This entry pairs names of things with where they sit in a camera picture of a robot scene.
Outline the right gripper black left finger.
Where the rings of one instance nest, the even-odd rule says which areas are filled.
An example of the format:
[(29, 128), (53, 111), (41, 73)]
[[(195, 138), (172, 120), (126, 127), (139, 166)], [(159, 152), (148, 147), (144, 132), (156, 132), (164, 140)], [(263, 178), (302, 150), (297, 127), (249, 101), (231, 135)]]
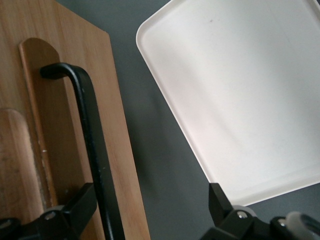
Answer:
[(18, 218), (0, 220), (2, 240), (79, 240), (97, 209), (92, 183), (83, 187), (67, 204), (52, 207), (35, 220), (22, 224)]

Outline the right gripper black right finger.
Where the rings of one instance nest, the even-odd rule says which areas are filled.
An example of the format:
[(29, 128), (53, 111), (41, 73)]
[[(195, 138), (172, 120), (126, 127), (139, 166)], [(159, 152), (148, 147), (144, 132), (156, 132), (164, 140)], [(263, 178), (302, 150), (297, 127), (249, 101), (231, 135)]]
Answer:
[(291, 234), (284, 217), (274, 217), (269, 223), (258, 219), (249, 208), (232, 206), (218, 183), (208, 187), (208, 208), (214, 226), (202, 240), (289, 240)]

